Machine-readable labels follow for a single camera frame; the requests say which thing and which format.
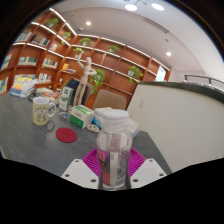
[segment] mug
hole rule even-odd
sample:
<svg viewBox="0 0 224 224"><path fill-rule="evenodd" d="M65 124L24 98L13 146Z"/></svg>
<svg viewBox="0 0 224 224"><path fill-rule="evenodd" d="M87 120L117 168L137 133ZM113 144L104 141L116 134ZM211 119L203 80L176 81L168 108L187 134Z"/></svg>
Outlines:
<svg viewBox="0 0 224 224"><path fill-rule="evenodd" d="M54 106L54 112L48 114L49 106ZM35 97L33 99L33 122L38 126L47 124L48 117L53 117L56 113L56 106L54 103L49 103L49 99L46 97Z"/></svg>

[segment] gray tabletop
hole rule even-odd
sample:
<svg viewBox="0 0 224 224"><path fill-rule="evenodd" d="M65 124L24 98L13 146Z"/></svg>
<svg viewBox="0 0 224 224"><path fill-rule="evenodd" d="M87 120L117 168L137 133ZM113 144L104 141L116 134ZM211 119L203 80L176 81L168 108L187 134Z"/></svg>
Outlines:
<svg viewBox="0 0 224 224"><path fill-rule="evenodd" d="M71 128L77 140L64 143L57 139L58 128ZM81 129L58 112L45 126L33 123L32 101L10 94L0 97L0 145L6 159L34 165L61 176L74 159L82 159L95 149L97 133ZM168 175L171 170L148 133L140 131L133 148L145 158L154 158Z"/></svg>

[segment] glass jar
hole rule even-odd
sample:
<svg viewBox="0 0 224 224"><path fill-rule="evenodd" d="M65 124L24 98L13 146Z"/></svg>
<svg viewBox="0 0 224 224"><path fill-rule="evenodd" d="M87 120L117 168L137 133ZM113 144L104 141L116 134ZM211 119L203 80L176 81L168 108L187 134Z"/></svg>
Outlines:
<svg viewBox="0 0 224 224"><path fill-rule="evenodd" d="M131 155L132 137L126 129L129 113L108 109L101 115L102 129L97 136L97 157L100 162L103 189L116 190L125 183Z"/></svg>

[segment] wooden bookshelf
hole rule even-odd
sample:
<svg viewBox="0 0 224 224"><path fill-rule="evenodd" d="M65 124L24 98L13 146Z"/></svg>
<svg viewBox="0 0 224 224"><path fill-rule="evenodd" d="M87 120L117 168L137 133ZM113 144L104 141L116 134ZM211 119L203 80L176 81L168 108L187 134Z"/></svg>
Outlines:
<svg viewBox="0 0 224 224"><path fill-rule="evenodd" d="M59 25L55 30L46 27L46 22L49 19L58 18ZM54 11L48 10L39 15L34 21L29 24L25 32L32 32L27 41L17 41L11 47L8 54L12 54L8 67L0 71L0 80L8 77L8 89L11 88L15 75L17 74L35 74L39 78L40 73L52 76L50 83L36 84L35 87L53 85L63 79L62 82L75 78L80 80L83 70L75 59L75 49L82 48L82 63L85 63L86 57L91 57L92 67L94 69L102 69L106 79L100 89L117 93L124 96L127 102L130 101L136 82L129 83L128 70L132 65L135 65L143 76L136 81L155 81L159 66L161 65L166 70L164 81L169 80L170 69L160 63L157 59L150 55L130 46L125 43L112 40L106 37L95 36L91 34L76 34L71 26L65 21L62 16L58 16ZM71 32L71 40L66 40L66 44L62 45L63 34ZM49 40L46 47L31 43L32 37L37 34ZM91 44L89 46L80 45L80 39L89 37ZM56 44L57 48L53 51L50 49L51 44ZM119 51L117 53L109 52L109 46L117 45ZM18 65L20 57L36 57L38 62L36 66ZM58 62L57 68L47 67L43 65L44 59L49 58L52 61ZM76 73L63 71L64 63L71 66L71 69L76 70ZM91 95L87 106L91 108L97 94Z"/></svg>

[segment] ceiling light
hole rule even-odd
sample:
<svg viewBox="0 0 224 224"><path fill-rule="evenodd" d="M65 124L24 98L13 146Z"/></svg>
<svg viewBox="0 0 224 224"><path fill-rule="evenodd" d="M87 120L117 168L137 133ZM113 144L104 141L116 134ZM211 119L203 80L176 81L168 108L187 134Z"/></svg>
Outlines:
<svg viewBox="0 0 224 224"><path fill-rule="evenodd" d="M159 11L163 11L163 10L164 10L164 8L163 8L161 5L156 4L156 3L152 3L151 6L152 6L154 9L159 10Z"/></svg>
<svg viewBox="0 0 224 224"><path fill-rule="evenodd" d="M135 5L130 5L130 4L126 5L125 8L126 8L128 11L131 11L131 12L137 10L137 6L135 6Z"/></svg>

